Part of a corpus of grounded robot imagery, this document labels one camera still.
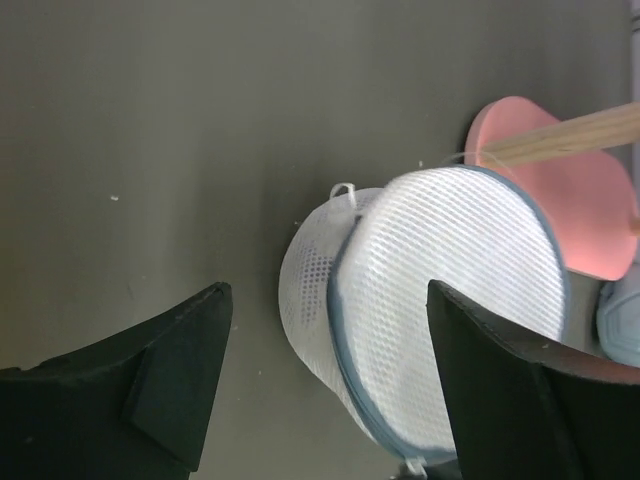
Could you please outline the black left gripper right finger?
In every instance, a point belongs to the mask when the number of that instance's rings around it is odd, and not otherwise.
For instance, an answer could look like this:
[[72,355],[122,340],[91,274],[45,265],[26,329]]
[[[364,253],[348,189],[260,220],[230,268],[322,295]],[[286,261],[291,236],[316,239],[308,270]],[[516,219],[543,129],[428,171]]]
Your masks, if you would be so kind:
[[639,371],[499,316],[442,281],[429,329],[465,479],[636,479]]

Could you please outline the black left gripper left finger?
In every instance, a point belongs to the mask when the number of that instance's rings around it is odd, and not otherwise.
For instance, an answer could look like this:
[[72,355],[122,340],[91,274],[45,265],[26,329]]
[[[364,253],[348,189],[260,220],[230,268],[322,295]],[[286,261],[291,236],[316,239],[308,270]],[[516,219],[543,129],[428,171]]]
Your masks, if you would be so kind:
[[30,369],[1,372],[5,479],[186,479],[200,465],[233,314],[213,284]]

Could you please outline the light blue headphones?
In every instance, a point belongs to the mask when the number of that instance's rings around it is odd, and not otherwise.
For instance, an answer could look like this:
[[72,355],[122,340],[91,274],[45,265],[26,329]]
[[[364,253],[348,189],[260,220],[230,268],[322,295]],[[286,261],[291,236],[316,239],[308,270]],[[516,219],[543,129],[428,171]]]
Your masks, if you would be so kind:
[[639,265],[620,280],[606,282],[596,310],[598,338],[612,360],[639,367]]

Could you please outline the pink three-tier shelf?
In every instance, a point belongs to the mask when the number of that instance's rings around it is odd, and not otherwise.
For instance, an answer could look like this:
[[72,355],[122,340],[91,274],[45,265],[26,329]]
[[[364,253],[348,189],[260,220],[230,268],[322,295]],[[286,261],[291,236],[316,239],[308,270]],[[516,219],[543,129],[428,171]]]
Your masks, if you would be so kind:
[[617,281],[636,255],[639,206],[630,174],[608,151],[638,140],[636,102],[560,121],[511,96],[476,115],[465,162],[507,177],[534,200],[569,270]]

